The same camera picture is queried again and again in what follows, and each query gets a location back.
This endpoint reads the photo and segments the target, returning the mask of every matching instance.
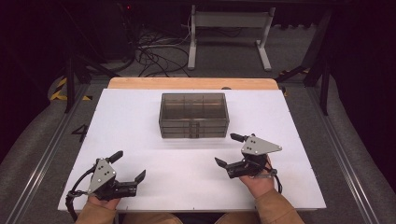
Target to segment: metal stand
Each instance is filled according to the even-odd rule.
[[[321,90],[320,90],[320,107],[324,115],[327,114],[327,95],[329,89],[330,79],[330,65],[328,60],[328,53],[322,49],[322,41],[326,35],[327,28],[332,17],[332,10],[329,9],[325,12],[318,29],[315,31],[314,37],[312,38],[311,44],[306,51],[303,62],[300,66],[292,69],[289,72],[284,72],[284,75],[275,78],[276,82],[283,82],[290,77],[303,72],[307,68],[311,68],[304,79],[306,87],[313,87],[318,82],[320,76],[322,77]]]
[[[271,71],[264,45],[270,31],[271,23],[275,14],[275,8],[271,7],[269,12],[201,12],[196,11],[195,6],[191,8],[191,44],[188,69],[195,68],[195,55],[197,48],[196,27],[248,27],[263,28],[262,39],[257,40],[257,49],[262,58],[265,71]]]
[[[89,84],[91,81],[90,71],[87,69],[86,66],[90,66],[109,77],[119,77],[119,75],[106,69],[99,63],[95,63],[84,56],[78,56],[76,54],[71,53],[70,58],[66,62],[67,106],[64,113],[68,113],[70,111],[70,108],[73,106],[74,102],[76,101],[74,76],[76,75],[79,82],[83,84]]]

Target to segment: gray plastic box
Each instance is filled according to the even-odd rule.
[[[163,93],[163,138],[225,137],[229,123],[224,93]]]

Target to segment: hand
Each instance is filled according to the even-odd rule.
[[[268,172],[266,170],[262,171],[263,175],[267,175]],[[240,176],[239,179],[247,186],[250,193],[253,195],[255,199],[262,196],[264,193],[270,191],[275,188],[274,178],[253,178],[252,176],[244,175]]]
[[[119,204],[120,200],[121,198],[112,199],[110,201],[99,201],[99,199],[96,198],[95,196],[88,197],[88,202],[102,206],[110,210],[116,210],[116,207]]]

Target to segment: dark floor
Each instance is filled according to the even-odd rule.
[[[252,42],[260,31],[244,30],[231,40],[219,34],[202,34],[198,37],[195,70],[179,70],[169,76],[185,77],[187,72],[190,77],[277,77],[280,71],[301,63],[314,32],[315,27],[273,27],[266,44],[272,72],[263,71]],[[188,50],[188,45],[179,47]],[[180,64],[187,60],[180,50],[154,50]],[[142,69],[143,65],[133,63],[120,75],[137,77]],[[156,71],[159,68],[152,66],[143,75]],[[306,88],[303,78],[298,75],[279,86],[287,89],[286,101],[327,208],[300,212],[301,217],[306,223],[396,223],[396,196],[351,125],[338,99],[336,83],[331,81],[329,116],[324,117],[318,109],[319,86]],[[54,80],[49,96],[58,82]],[[65,101],[51,101],[21,134],[0,165],[0,223],[73,222],[69,214],[57,211],[81,146],[80,136],[72,132],[90,124],[107,83],[107,77],[98,76],[88,86],[77,84],[77,90],[92,96],[92,100],[78,101],[69,114],[64,113]]]

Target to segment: white table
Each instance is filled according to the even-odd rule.
[[[164,92],[224,92],[230,115],[226,138],[162,139],[159,128],[161,96]],[[258,137],[281,145],[270,154],[283,185],[283,195],[297,209],[325,208],[304,146],[296,131],[281,91],[216,90],[111,90],[103,91],[90,129],[60,199],[97,158],[119,150],[124,156],[112,167],[120,182],[133,181],[143,170],[146,179],[137,195],[123,198],[121,212],[139,211],[247,211],[254,209],[248,189],[239,179],[230,179],[215,157],[228,163],[240,161],[242,143],[229,133]],[[86,177],[78,189],[87,190]],[[76,198],[81,210],[86,196]]]

